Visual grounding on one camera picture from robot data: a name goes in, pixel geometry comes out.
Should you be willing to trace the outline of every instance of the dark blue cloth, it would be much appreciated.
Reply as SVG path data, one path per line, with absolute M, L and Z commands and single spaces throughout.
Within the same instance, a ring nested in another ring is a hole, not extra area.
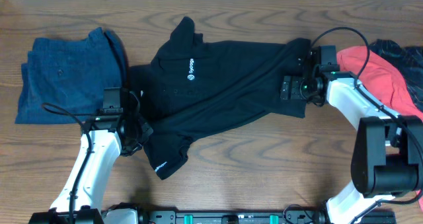
M 44 111 L 43 102 L 70 113 L 94 113 L 102 108 L 104 88 L 125 83 L 126 67 L 119 39 L 110 31 L 103 33 L 101 28 L 82 41 L 35 39 L 28 62 L 22 64 L 23 88 L 15 123 L 74 123 L 68 116 Z
M 423 47 L 401 48 L 392 40 L 377 40 L 370 50 L 400 71 L 414 105 L 423 112 Z

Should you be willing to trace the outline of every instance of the tabletop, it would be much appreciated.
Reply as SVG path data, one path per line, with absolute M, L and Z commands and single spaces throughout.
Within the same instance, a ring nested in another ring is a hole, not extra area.
M 0 0 L 0 223 L 27 223 L 32 213 L 47 211 L 79 151 L 76 124 L 14 124 L 20 65 L 37 37 L 81 40 L 101 26 L 123 41 L 130 65 L 141 65 L 183 16 L 194 20 L 206 42 L 286 43 L 351 26 L 370 42 L 407 46 L 423 44 L 422 13 L 423 0 Z M 351 32 L 319 43 L 339 50 L 362 45 Z M 139 151 L 116 161 L 103 208 L 120 202 L 179 210 L 313 207 L 351 179 L 355 136 L 335 108 L 310 105 L 304 119 L 269 114 L 198 140 L 188 162 L 166 180 Z M 398 223 L 423 222 L 418 204 L 383 207 L 395 211 Z

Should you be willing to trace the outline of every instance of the white logo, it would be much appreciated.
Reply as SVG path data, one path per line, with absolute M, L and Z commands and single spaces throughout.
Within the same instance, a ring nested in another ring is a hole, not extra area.
M 190 75 L 188 76 L 189 80 L 194 80 L 195 76 L 194 73 L 194 59 L 190 59 L 190 70 L 188 72 Z
M 167 161 L 166 162 L 164 162 L 163 164 L 161 164 L 161 165 L 159 165 L 155 170 L 154 170 L 154 172 L 157 172 L 161 167 L 163 167 L 165 164 L 167 163 Z

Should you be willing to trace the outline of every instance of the cable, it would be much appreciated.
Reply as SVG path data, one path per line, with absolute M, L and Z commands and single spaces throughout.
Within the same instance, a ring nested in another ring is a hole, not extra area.
M 309 52 L 307 54 L 307 56 L 310 56 L 311 53 L 311 49 L 313 48 L 313 46 L 315 45 L 315 43 L 322 38 L 324 35 L 333 32 L 335 30 L 350 30 L 352 32 L 355 32 L 356 34 L 358 34 L 358 36 L 360 36 L 360 38 L 362 38 L 362 40 L 364 41 L 366 50 L 367 50 L 367 55 L 365 57 L 365 61 L 364 64 L 362 66 L 362 68 L 360 69 L 360 71 L 358 72 L 357 76 L 354 77 L 354 87 L 357 89 L 357 91 L 365 98 L 367 99 L 370 103 L 372 103 L 379 111 L 383 112 L 384 114 L 388 115 L 392 121 L 394 121 L 398 127 L 400 127 L 401 129 L 403 129 L 403 131 L 407 134 L 407 136 L 409 136 L 409 138 L 411 138 L 412 143 L 414 144 L 414 146 L 417 148 L 418 151 L 418 155 L 420 157 L 420 161 L 423 163 L 423 149 L 420 146 L 418 140 L 416 139 L 416 137 L 414 136 L 414 134 L 409 130 L 408 127 L 406 127 L 396 116 L 394 116 L 392 113 L 388 112 L 384 106 L 380 106 L 378 105 L 378 103 L 376 101 L 374 101 L 372 98 L 370 98 L 368 95 L 366 95 L 365 92 L 363 92 L 363 90 L 361 89 L 361 85 L 358 84 L 358 78 L 360 77 L 360 75 L 363 73 L 369 58 L 370 58 L 370 48 L 369 48 L 369 43 L 367 42 L 365 36 L 359 32 L 356 29 L 353 28 L 349 28 L 349 27 L 345 27 L 345 26 L 341 26 L 341 27 L 336 27 L 336 28 L 332 28 L 330 30 L 327 30 L 326 32 L 322 33 L 320 36 L 318 36 L 313 43 L 311 43 Z M 371 208 L 368 208 L 367 210 L 365 210 L 363 213 L 361 213 L 360 215 L 358 215 L 354 220 L 358 220 L 359 218 L 363 217 L 364 215 L 366 215 L 367 213 L 369 213 L 373 208 L 375 208 L 376 206 L 380 206 L 381 204 L 397 204 L 397 205 L 406 205 L 406 204 L 412 204 L 414 202 L 417 202 L 422 196 L 423 196 L 423 192 L 421 191 L 423 187 L 420 187 L 420 193 L 418 195 L 416 195 L 414 198 L 407 200 L 407 201 L 392 201 L 392 200 L 378 200 L 376 201 Z
M 55 108 L 55 109 L 57 109 L 59 111 L 62 111 L 63 113 L 62 112 L 56 112 L 56 111 L 50 110 L 50 109 L 46 108 L 47 106 L 52 107 L 52 108 Z M 82 116 L 82 115 L 72 114 L 72 113 L 66 111 L 63 108 L 60 108 L 59 106 L 50 104 L 48 102 L 44 102 L 43 104 L 41 104 L 41 107 L 45 111 L 51 112 L 53 114 L 70 116 L 71 118 L 73 118 L 81 126 L 81 129 L 84 131 L 84 134 L 87 136 L 87 140 L 88 140 L 87 154 L 85 155 L 85 158 L 84 158 L 84 161 L 82 162 L 81 168 L 79 169 L 78 174 L 77 174 L 77 176 L 75 178 L 75 181 L 74 181 L 73 186 L 72 186 L 72 191 L 69 193 L 69 223 L 70 224 L 74 224 L 74 220 L 73 220 L 73 206 L 75 205 L 75 196 L 76 196 L 76 192 L 77 192 L 77 188 L 78 188 L 78 183 L 79 183 L 79 181 L 80 181 L 80 179 L 82 177 L 82 174 L 84 173 L 84 169 L 85 169 L 85 167 L 86 167 L 86 165 L 88 163 L 88 160 L 89 160 L 91 151 L 93 150 L 93 144 L 92 144 L 92 141 L 91 141 L 91 136 L 89 134 L 89 130 L 87 129 L 87 127 L 84 126 L 84 124 L 80 121 L 80 119 L 78 119 L 76 117 L 76 116 Z
M 311 220 L 310 222 L 306 223 L 306 224 L 311 224 L 313 222 L 313 217 L 311 217 L 304 209 L 303 206 L 299 205 L 299 204 L 291 204 L 289 206 L 287 206 L 284 211 L 282 212 L 282 217 L 285 218 L 285 220 L 288 222 L 288 224 L 293 224 L 290 220 L 288 220 L 288 218 L 286 217 L 286 211 L 292 207 L 292 206 L 296 206 L 299 207 L 302 211 L 304 211 L 305 215 Z

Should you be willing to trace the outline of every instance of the black cable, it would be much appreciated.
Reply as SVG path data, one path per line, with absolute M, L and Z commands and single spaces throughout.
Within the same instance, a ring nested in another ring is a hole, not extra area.
M 385 107 L 382 105 L 382 106 L 380 106 L 376 101 L 374 101 L 372 98 L 370 98 L 362 89 L 361 89 L 361 85 L 359 85 L 358 84 L 358 78 L 360 77 L 360 75 L 363 73 L 363 71 L 364 71 L 364 69 L 365 69 L 365 67 L 366 67 L 366 65 L 367 65 L 367 63 L 368 63 L 368 61 L 369 61 L 369 58 L 370 58 L 370 48 L 369 48 L 369 43 L 367 42 L 367 40 L 366 40 L 366 38 L 364 37 L 364 35 L 361 33 L 361 32 L 359 32 L 358 30 L 356 30 L 356 29 L 353 29 L 353 28 L 349 28 L 349 27 L 345 27 L 345 26 L 341 26 L 341 27 L 336 27 L 336 28 L 332 28 L 332 29 L 330 29 L 330 30 L 327 30 L 326 32 L 324 32 L 324 33 L 322 33 L 320 36 L 318 36 L 314 41 L 313 41 L 313 43 L 311 43 L 311 46 L 310 46 L 310 50 L 309 50 L 309 52 L 308 52 L 308 54 L 307 54 L 307 56 L 310 56 L 310 53 L 311 53 L 311 49 L 313 48 L 313 46 L 315 45 L 315 43 L 320 39 L 320 38 L 322 38 L 324 35 L 326 35 L 326 34 L 328 34 L 328 33 L 330 33 L 330 32 L 333 32 L 333 31 L 335 31 L 335 30 L 350 30 L 350 31 L 352 31 L 352 32 L 355 32 L 356 34 L 358 34 L 358 36 L 360 36 L 360 38 L 362 38 L 362 40 L 364 41 L 364 44 L 365 44 L 365 47 L 366 47 L 366 50 L 367 50 L 367 55 L 366 55 L 366 58 L 365 58 L 365 61 L 364 61 L 364 64 L 363 64 L 363 66 L 362 66 L 362 68 L 360 69 L 360 71 L 358 72 L 358 74 L 357 74 L 357 76 L 354 78 L 354 87 L 357 89 L 357 91 L 365 98 L 365 99 L 367 99 L 370 103 L 372 103 L 379 111 L 381 111 L 381 112 L 383 112 L 384 114 L 386 114 L 386 115 L 388 115 L 391 119 L 392 119 L 392 121 L 394 121 L 397 125 L 398 125 L 398 127 L 400 127 L 401 129 L 403 129 L 403 131 L 407 134 L 407 136 L 409 136 L 409 138 L 411 138 L 411 140 L 412 140 L 412 143 L 414 144 L 414 146 L 417 148 L 417 151 L 418 151 L 418 155 L 419 155 L 419 157 L 420 157 L 420 161 L 423 163 L 423 149 L 422 149 L 422 147 L 420 146 L 420 144 L 419 144 L 419 142 L 418 142 L 418 140 L 416 139 L 416 137 L 414 136 L 414 134 L 401 122 L 401 121 L 399 121 L 399 119 L 396 117 L 396 116 L 394 116 L 392 113 L 390 113 L 390 112 L 388 112 L 386 109 L 385 109 Z M 367 213 L 369 213 L 373 208 L 375 208 L 376 206 L 379 206 L 379 205 L 381 205 L 382 203 L 384 203 L 384 204 L 397 204 L 397 205 L 406 205 L 406 204 L 412 204 L 412 203 L 414 203 L 414 202 L 417 202 L 422 196 L 423 196 L 423 192 L 422 192 L 422 188 L 423 187 L 420 187 L 420 193 L 418 194 L 418 195 L 416 195 L 414 198 L 412 198 L 412 199 L 410 199 L 410 200 L 407 200 L 407 201 L 392 201 L 392 200 L 378 200 L 378 201 L 376 201 L 371 207 L 371 209 L 370 208 L 368 208 L 367 210 L 365 210 L 363 213 L 361 213 L 359 216 L 357 216 L 356 218 L 355 218 L 355 220 L 357 220 L 357 219 L 359 219 L 359 218 L 361 218 L 361 217 L 363 217 L 364 215 L 366 215 Z
M 61 112 L 55 112 L 53 110 L 50 110 L 50 109 L 46 108 L 46 106 L 55 108 L 55 109 L 57 109 L 59 111 L 62 111 L 63 113 L 61 113 Z M 80 119 L 78 119 L 76 117 L 76 115 L 74 115 L 74 114 L 66 111 L 63 108 L 60 108 L 59 106 L 50 104 L 48 102 L 44 102 L 43 104 L 41 104 L 41 107 L 45 111 L 51 112 L 53 114 L 70 116 L 71 118 L 73 118 L 81 126 L 81 129 L 84 131 L 84 134 L 87 136 L 87 140 L 88 140 L 87 154 L 85 155 L 85 158 L 84 158 L 84 161 L 82 162 L 81 168 L 79 169 L 78 174 L 77 174 L 77 176 L 75 178 L 75 181 L 74 181 L 73 186 L 72 186 L 72 191 L 69 193 L 69 223 L 70 224 L 73 224 L 74 223 L 74 220 L 73 220 L 73 210 L 74 210 L 74 205 L 75 205 L 75 196 L 76 196 L 78 184 L 79 184 L 79 181 L 80 181 L 80 179 L 82 177 L 82 174 L 84 173 L 84 169 L 85 169 L 85 167 L 86 167 L 86 165 L 88 163 L 88 160 L 89 160 L 91 151 L 93 150 L 93 144 L 91 142 L 91 136 L 89 135 L 89 130 L 87 129 L 87 127 L 84 126 L 84 124 L 80 121 Z
M 306 211 L 305 211 L 305 209 L 304 209 L 304 207 L 303 206 L 301 206 L 301 205 L 299 205 L 299 204 L 291 204 L 291 205 L 289 205 L 289 206 L 287 206 L 285 209 L 284 209 L 284 211 L 282 212 L 282 217 L 283 218 L 285 218 L 285 220 L 288 222 L 288 224 L 293 224 L 287 217 L 286 217 L 286 211 L 289 209 L 289 208 L 291 208 L 292 206 L 296 206 L 296 207 L 299 207 L 302 211 L 304 211 L 304 213 L 305 213 L 305 215 L 311 220 L 310 222 L 308 222 L 308 223 L 305 223 L 305 224 L 311 224 L 312 222 L 313 222 L 313 217 L 311 217 Z

